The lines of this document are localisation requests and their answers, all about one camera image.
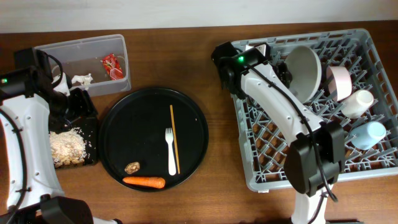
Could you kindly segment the red snack wrapper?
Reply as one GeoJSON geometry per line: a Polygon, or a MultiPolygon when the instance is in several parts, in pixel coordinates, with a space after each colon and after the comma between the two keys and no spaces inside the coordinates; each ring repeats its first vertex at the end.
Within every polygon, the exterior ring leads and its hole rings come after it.
{"type": "Polygon", "coordinates": [[[117,57],[114,54],[109,54],[105,56],[101,60],[101,63],[103,64],[103,67],[106,70],[106,73],[109,75],[110,79],[120,80],[124,78],[123,70],[117,57]]]}

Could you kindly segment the orange carrot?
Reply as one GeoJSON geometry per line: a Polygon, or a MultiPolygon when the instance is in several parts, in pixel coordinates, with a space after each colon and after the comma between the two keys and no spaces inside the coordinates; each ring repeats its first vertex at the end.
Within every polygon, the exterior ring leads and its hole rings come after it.
{"type": "Polygon", "coordinates": [[[161,177],[125,177],[123,178],[123,182],[155,189],[162,189],[165,187],[165,179],[161,177]]]}

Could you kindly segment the white tissue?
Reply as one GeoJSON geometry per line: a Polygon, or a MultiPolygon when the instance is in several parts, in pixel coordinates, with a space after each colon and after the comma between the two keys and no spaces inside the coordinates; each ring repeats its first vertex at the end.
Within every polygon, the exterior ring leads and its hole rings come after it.
{"type": "Polygon", "coordinates": [[[79,83],[80,85],[84,86],[85,90],[89,89],[88,85],[90,85],[92,81],[93,81],[93,77],[91,76],[90,73],[87,75],[75,75],[72,78],[72,84],[79,83]]]}

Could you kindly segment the white cup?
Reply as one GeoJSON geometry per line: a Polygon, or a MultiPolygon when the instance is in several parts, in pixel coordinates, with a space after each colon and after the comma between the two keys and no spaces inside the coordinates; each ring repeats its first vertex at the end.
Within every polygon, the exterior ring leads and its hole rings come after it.
{"type": "Polygon", "coordinates": [[[374,102],[373,94],[368,90],[358,90],[343,101],[341,112],[350,119],[359,118],[374,102]]]}

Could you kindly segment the wooden chopstick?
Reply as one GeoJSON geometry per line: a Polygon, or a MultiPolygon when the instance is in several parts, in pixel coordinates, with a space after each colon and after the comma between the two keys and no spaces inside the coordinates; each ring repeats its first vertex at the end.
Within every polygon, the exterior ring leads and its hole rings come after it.
{"type": "Polygon", "coordinates": [[[175,160],[177,165],[177,173],[180,174],[180,161],[179,161],[179,154],[178,154],[178,144],[177,144],[177,136],[176,136],[176,129],[175,129],[175,118],[174,118],[174,108],[173,105],[170,105],[170,115],[171,115],[171,122],[172,122],[172,132],[174,136],[174,150],[175,150],[175,160]]]}

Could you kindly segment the brown walnut piece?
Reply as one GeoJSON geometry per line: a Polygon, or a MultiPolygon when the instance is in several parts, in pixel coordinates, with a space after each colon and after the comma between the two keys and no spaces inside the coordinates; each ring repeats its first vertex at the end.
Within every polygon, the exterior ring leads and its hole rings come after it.
{"type": "Polygon", "coordinates": [[[131,174],[137,172],[140,168],[141,168],[141,165],[140,165],[139,162],[132,162],[132,163],[129,163],[129,164],[125,167],[124,171],[125,171],[127,174],[131,175],[131,174]]]}

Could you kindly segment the blue plastic cup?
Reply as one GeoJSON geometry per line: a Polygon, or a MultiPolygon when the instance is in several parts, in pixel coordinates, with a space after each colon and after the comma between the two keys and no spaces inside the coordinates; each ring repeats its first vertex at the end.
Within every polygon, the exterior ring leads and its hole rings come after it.
{"type": "Polygon", "coordinates": [[[355,138],[351,142],[358,149],[368,150],[382,140],[386,133],[382,123],[371,121],[352,130],[351,135],[355,138]]]}

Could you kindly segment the grey plate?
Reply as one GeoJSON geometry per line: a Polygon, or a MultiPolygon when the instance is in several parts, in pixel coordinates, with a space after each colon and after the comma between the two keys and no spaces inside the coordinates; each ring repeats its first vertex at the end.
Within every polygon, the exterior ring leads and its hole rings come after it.
{"type": "Polygon", "coordinates": [[[309,47],[298,46],[288,54],[284,62],[292,76],[289,90],[301,103],[311,100],[322,78],[318,55],[309,47]]]}

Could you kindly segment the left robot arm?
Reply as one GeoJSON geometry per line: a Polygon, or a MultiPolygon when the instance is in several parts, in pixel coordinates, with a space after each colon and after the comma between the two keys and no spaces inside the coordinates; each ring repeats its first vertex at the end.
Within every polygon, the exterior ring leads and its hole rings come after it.
{"type": "Polygon", "coordinates": [[[87,91],[53,79],[54,56],[34,48],[14,54],[16,69],[1,75],[1,123],[10,174],[1,223],[94,223],[86,202],[64,196],[52,164],[49,133],[69,131],[97,114],[87,91]]]}

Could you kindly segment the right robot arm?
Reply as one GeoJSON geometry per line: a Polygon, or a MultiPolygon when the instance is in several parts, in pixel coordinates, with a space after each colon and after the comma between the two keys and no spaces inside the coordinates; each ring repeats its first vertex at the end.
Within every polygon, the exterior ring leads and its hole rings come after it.
{"type": "Polygon", "coordinates": [[[325,223],[327,199],[345,166],[345,134],[304,106],[320,86],[322,66],[309,47],[298,46],[277,66],[268,44],[239,51],[231,42],[215,47],[211,59],[221,84],[240,99],[252,98],[279,128],[289,147],[284,172],[295,189],[291,223],[325,223]]]}

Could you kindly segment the white plastic fork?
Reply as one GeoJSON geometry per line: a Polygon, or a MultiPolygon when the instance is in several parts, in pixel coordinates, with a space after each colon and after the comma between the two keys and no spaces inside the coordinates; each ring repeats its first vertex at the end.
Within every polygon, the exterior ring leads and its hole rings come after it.
{"type": "Polygon", "coordinates": [[[173,150],[173,142],[174,142],[174,135],[172,132],[172,128],[167,128],[165,130],[165,141],[168,146],[168,170],[170,175],[175,175],[177,173],[177,168],[175,165],[175,158],[174,158],[174,150],[173,150]]]}

